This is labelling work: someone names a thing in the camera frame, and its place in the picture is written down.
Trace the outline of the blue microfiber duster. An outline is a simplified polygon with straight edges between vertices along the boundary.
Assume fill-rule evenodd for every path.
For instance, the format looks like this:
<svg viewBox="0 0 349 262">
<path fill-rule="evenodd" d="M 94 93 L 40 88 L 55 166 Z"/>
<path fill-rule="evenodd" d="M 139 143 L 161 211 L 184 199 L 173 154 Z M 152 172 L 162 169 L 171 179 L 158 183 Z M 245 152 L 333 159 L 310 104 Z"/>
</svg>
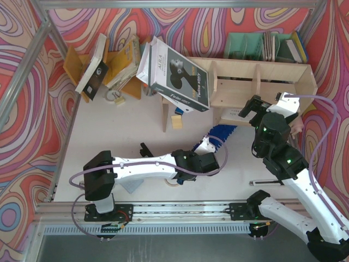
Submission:
<svg viewBox="0 0 349 262">
<path fill-rule="evenodd" d="M 214 126 L 210 129 L 207 135 L 215 136 L 225 142 L 227 138 L 234 132 L 234 130 L 237 128 L 237 126 L 227 125 L 227 124 L 219 124 Z M 209 142 L 215 146 L 216 151 L 222 146 L 222 143 L 217 141 L 216 139 L 209 138 Z M 201 142 L 198 142 L 196 145 L 193 146 L 192 151 L 195 151 Z M 183 185 L 185 181 L 195 181 L 197 176 L 190 175 L 188 180 L 185 180 L 183 178 L 176 178 L 177 185 Z"/>
</svg>

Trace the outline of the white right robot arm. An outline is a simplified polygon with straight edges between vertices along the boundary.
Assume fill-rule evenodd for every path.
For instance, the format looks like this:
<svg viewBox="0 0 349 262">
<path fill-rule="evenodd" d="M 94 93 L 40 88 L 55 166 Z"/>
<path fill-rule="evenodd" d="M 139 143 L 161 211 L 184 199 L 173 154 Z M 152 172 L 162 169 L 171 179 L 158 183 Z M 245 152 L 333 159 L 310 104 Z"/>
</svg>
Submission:
<svg viewBox="0 0 349 262">
<path fill-rule="evenodd" d="M 299 150 L 288 142 L 290 123 L 298 116 L 300 95 L 278 93 L 276 104 L 254 95 L 239 113 L 255 116 L 251 153 L 261 158 L 267 170 L 294 192 L 310 217 L 302 216 L 281 204 L 269 193 L 258 190 L 247 198 L 242 213 L 249 219 L 271 219 L 288 229 L 307 245 L 318 261 L 343 261 L 348 257 L 348 219 L 333 204 Z"/>
</svg>

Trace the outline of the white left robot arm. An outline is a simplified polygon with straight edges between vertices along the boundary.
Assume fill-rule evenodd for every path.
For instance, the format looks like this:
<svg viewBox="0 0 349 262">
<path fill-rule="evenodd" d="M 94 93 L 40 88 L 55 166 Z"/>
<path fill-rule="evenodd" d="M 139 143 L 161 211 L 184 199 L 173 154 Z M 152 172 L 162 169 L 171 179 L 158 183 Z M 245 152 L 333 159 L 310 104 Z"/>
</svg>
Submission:
<svg viewBox="0 0 349 262">
<path fill-rule="evenodd" d="M 101 151 L 83 167 L 85 199 L 97 206 L 99 214 L 109 213 L 115 184 L 146 178 L 193 181 L 199 175 L 212 176 L 219 170 L 213 152 L 199 155 L 194 151 L 176 150 L 158 157 L 112 157 Z"/>
</svg>

